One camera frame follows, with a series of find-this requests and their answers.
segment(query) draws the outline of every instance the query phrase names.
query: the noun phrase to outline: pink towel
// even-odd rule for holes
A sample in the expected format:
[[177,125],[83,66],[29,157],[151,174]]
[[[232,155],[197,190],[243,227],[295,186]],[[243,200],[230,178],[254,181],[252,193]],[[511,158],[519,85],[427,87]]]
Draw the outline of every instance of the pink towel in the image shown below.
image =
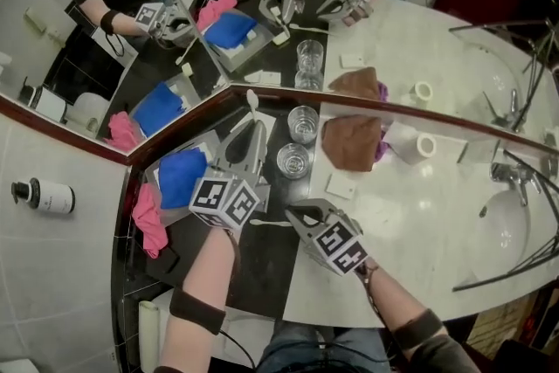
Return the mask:
[[154,194],[148,183],[140,187],[138,202],[132,210],[132,218],[143,231],[143,250],[151,258],[157,258],[159,251],[168,244],[169,240],[159,218],[159,206],[155,204]]
[[105,139],[109,145],[121,151],[130,151],[138,146],[138,139],[135,137],[134,126],[126,112],[114,114],[109,120],[108,127],[111,130],[110,139]]
[[221,13],[235,8],[237,0],[210,0],[198,13],[198,30],[203,31],[216,22]]

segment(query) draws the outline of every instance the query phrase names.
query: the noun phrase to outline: black arm strap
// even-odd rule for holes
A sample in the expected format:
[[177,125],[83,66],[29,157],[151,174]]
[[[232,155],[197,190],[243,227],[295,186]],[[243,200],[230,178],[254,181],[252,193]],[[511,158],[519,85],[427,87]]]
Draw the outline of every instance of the black arm strap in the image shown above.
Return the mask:
[[192,297],[178,287],[173,292],[169,312],[179,319],[196,323],[213,335],[219,333],[225,318],[225,311]]
[[110,10],[101,19],[101,29],[109,36],[114,35],[113,19],[117,14],[119,14],[118,11]]
[[392,333],[402,351],[415,348],[431,339],[443,327],[443,322],[427,309],[415,321],[406,323]]

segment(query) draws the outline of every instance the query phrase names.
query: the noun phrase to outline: clear glass cup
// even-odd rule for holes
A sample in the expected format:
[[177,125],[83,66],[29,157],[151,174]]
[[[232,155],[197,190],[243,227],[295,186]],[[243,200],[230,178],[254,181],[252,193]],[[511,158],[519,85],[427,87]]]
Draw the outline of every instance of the clear glass cup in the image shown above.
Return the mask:
[[318,114],[308,106],[296,107],[287,116],[287,125],[293,141],[306,145],[318,133]]
[[321,73],[311,73],[299,70],[295,75],[295,88],[306,90],[322,90],[324,77]]
[[277,164],[288,179],[301,179],[311,167],[307,149],[296,143],[288,143],[279,150]]
[[297,45],[297,68],[309,73],[321,73],[324,47],[318,41],[308,39]]

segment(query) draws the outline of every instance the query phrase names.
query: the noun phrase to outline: brown cloth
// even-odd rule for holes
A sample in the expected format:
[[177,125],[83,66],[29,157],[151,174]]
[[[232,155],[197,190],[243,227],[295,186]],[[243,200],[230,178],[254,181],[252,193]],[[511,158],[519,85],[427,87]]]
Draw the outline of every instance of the brown cloth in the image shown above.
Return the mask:
[[364,115],[333,118],[322,129],[322,149],[337,169],[371,171],[380,141],[379,118]]
[[344,73],[332,81],[328,87],[345,95],[376,101],[381,99],[375,67],[365,67],[354,72]]

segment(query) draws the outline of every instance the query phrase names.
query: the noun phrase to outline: bottle label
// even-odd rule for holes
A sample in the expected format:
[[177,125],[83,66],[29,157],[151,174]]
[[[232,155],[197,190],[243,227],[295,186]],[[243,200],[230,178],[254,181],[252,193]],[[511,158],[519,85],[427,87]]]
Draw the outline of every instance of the bottle label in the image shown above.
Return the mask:
[[70,213],[72,210],[72,190],[68,185],[41,181],[41,198],[38,203],[38,210],[49,211],[51,213]]

